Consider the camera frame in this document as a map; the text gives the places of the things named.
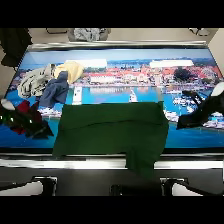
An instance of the sky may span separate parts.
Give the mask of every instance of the sky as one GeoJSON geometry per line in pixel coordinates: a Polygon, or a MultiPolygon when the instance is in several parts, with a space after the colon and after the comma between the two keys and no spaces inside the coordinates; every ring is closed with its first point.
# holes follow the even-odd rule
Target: sky
{"type": "Polygon", "coordinates": [[[40,67],[48,63],[64,63],[66,60],[135,60],[168,58],[213,58],[208,49],[102,49],[27,52],[20,65],[21,69],[40,67]]]}

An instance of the beige cloth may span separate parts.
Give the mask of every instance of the beige cloth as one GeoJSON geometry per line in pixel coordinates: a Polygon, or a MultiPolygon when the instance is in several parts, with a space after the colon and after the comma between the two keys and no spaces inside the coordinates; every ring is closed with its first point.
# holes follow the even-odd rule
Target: beige cloth
{"type": "Polygon", "coordinates": [[[58,65],[54,71],[54,77],[58,78],[62,71],[68,72],[68,83],[75,82],[83,73],[84,67],[75,61],[65,61],[64,64],[58,65]]]}

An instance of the dark green fabric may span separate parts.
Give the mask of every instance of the dark green fabric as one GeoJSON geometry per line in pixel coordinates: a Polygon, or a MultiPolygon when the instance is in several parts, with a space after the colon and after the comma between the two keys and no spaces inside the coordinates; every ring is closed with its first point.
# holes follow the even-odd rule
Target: dark green fabric
{"type": "Polygon", "coordinates": [[[163,103],[64,105],[53,155],[126,153],[126,167],[150,176],[164,150],[163,103]]]}

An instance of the screen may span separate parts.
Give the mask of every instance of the screen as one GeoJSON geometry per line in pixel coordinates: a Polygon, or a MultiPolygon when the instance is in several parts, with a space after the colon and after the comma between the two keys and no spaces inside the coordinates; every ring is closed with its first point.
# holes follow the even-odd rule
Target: screen
{"type": "MultiPolygon", "coordinates": [[[[194,90],[205,99],[214,86],[223,81],[209,49],[95,49],[27,52],[9,86],[6,98],[15,106],[24,99],[17,87],[26,72],[47,64],[74,60],[84,66],[81,78],[69,86],[66,104],[100,104],[164,101],[164,113],[170,121],[166,148],[206,148],[224,146],[224,118],[213,114],[203,127],[176,130],[178,117],[197,106],[184,98],[182,90],[194,90]]],[[[28,98],[30,104],[35,97],[28,98]]],[[[26,138],[6,126],[0,126],[0,147],[53,148],[62,104],[52,109],[39,107],[54,137],[47,140],[26,138]]]]}

